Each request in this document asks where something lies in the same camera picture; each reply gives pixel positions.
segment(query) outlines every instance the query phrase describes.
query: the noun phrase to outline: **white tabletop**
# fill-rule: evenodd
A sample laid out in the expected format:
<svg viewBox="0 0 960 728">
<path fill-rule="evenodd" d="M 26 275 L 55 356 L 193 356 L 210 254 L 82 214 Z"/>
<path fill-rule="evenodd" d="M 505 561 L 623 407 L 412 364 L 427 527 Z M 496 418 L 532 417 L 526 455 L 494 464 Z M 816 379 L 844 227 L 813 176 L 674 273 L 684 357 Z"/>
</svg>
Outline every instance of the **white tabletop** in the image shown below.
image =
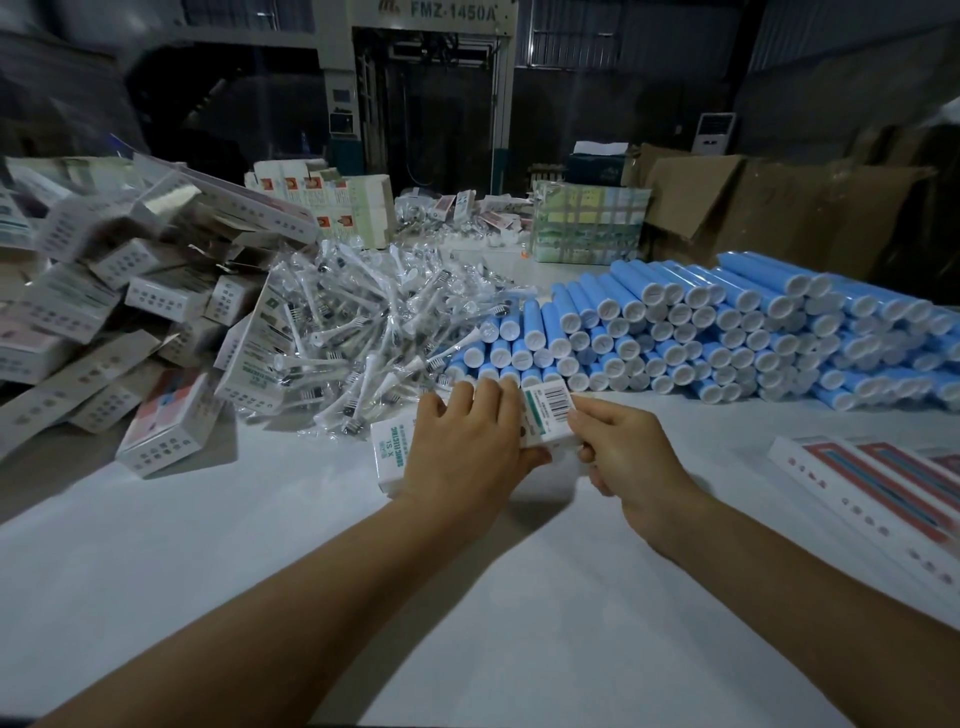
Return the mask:
<svg viewBox="0 0 960 728">
<path fill-rule="evenodd" d="M 684 465 L 724 501 L 960 625 L 764 459 L 775 434 L 943 443 L 954 417 L 611 397 L 656 412 Z M 222 416 L 205 451 L 146 480 L 109 463 L 119 432 L 49 431 L 0 465 L 0 715 L 49 711 L 383 505 L 369 443 L 285 426 L 296 424 Z M 374 639 L 318 722 L 847 725 L 637 538 L 574 462 L 537 474 L 572 501 L 514 504 Z"/>
</svg>

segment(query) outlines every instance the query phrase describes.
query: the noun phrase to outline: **standing air conditioner unit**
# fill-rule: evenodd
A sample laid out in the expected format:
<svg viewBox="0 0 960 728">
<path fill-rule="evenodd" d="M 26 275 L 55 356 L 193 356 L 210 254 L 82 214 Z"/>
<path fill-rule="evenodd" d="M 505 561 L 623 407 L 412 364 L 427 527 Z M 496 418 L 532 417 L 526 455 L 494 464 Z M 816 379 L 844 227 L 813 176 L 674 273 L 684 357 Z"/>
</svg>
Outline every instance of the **standing air conditioner unit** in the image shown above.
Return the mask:
<svg viewBox="0 0 960 728">
<path fill-rule="evenodd" d="M 697 135 L 693 137 L 693 149 L 690 151 L 695 155 L 712 157 L 725 155 L 727 147 L 730 146 L 735 124 L 735 113 L 700 114 Z"/>
</svg>

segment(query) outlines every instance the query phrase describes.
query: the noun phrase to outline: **finger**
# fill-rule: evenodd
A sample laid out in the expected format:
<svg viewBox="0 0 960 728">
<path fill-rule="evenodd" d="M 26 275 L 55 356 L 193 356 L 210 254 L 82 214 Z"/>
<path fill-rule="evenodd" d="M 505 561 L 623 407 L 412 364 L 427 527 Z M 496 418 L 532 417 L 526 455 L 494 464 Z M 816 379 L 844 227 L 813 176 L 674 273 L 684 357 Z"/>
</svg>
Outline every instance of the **finger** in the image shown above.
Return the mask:
<svg viewBox="0 0 960 728">
<path fill-rule="evenodd" d="M 503 394 L 500 397 L 500 410 L 496 416 L 496 423 L 510 432 L 520 432 L 520 408 L 523 406 L 523 395 L 512 379 L 500 382 Z"/>
<path fill-rule="evenodd" d="M 589 443 L 594 451 L 598 449 L 606 437 L 610 436 L 612 430 L 612 425 L 607 425 L 581 410 L 579 402 L 577 403 L 577 409 L 571 409 L 567 412 L 566 423 L 570 425 L 574 434 L 584 442 Z"/>
<path fill-rule="evenodd" d="M 553 462 L 553 455 L 547 448 L 527 448 L 520 451 L 520 472 L 526 477 L 534 468 L 549 465 Z"/>
<path fill-rule="evenodd" d="M 600 474 L 600 469 L 596 466 L 590 468 L 590 482 L 593 483 L 593 487 L 600 491 L 601 496 L 612 497 L 613 491 L 604 482 L 603 475 Z"/>
<path fill-rule="evenodd" d="M 578 397 L 572 395 L 573 406 L 578 412 L 586 412 L 594 420 L 599 420 L 607 425 L 619 425 L 631 412 L 633 407 L 625 407 L 622 404 L 614 404 L 611 401 L 596 400 L 593 397 Z"/>
<path fill-rule="evenodd" d="M 500 396 L 503 390 L 500 385 L 489 378 L 484 378 L 477 385 L 477 392 L 473 396 L 473 407 L 470 415 L 477 418 L 496 422 L 496 413 L 500 409 Z"/>
<path fill-rule="evenodd" d="M 444 401 L 437 396 L 436 392 L 427 392 L 420 398 L 420 404 L 417 405 L 417 422 L 436 420 L 443 413 Z"/>
<path fill-rule="evenodd" d="M 468 381 L 458 381 L 453 385 L 450 400 L 446 404 L 444 416 L 465 417 L 473 405 L 473 385 Z"/>
</svg>

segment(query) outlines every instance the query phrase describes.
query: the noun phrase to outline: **person's right hand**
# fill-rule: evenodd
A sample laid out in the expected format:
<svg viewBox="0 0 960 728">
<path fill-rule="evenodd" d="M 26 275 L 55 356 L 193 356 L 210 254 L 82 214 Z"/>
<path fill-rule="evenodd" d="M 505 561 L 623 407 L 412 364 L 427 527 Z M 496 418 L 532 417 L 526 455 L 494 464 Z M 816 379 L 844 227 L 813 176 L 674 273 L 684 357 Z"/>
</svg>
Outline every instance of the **person's right hand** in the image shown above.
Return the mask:
<svg viewBox="0 0 960 728">
<path fill-rule="evenodd" d="M 580 459 L 605 496 L 623 502 L 627 523 L 651 546 L 677 518 L 696 516 L 711 498 L 684 470 L 651 412 L 573 396 L 567 421 L 583 441 Z"/>
</svg>

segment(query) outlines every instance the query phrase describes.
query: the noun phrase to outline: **forearm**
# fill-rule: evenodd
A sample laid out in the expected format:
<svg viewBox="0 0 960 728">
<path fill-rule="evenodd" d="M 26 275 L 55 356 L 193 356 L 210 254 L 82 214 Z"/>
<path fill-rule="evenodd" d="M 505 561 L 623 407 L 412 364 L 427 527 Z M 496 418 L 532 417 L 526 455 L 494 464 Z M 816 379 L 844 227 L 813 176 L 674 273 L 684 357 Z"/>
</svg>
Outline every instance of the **forearm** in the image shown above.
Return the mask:
<svg viewBox="0 0 960 728">
<path fill-rule="evenodd" d="M 47 716 L 49 726 L 302 725 L 379 626 L 464 544 L 390 503 Z"/>
<path fill-rule="evenodd" d="M 654 546 L 853 722 L 955 724 L 960 633 L 851 579 L 719 501 L 699 500 L 670 521 Z"/>
</svg>

